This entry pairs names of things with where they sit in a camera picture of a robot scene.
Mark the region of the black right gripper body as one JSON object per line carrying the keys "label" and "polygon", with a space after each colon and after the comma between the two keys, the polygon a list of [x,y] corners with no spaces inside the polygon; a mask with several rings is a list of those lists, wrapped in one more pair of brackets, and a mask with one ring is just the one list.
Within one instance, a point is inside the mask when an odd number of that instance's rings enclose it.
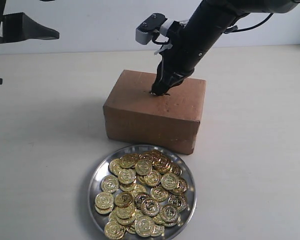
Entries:
{"label": "black right gripper body", "polygon": [[229,25],[229,14],[194,14],[185,27],[166,18],[159,32],[170,38],[172,47],[160,53],[162,60],[159,72],[163,75],[191,75]]}

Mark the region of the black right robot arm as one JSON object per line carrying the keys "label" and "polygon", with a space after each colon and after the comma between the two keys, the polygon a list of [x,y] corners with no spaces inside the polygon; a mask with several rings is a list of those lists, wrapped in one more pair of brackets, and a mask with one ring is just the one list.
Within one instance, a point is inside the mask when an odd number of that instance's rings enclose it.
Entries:
{"label": "black right robot arm", "polygon": [[151,93],[165,95],[193,74],[196,65],[222,34],[251,13],[284,14],[300,0],[203,0],[186,25],[172,23],[159,13],[150,17],[153,28],[169,39],[160,49],[162,60]]}

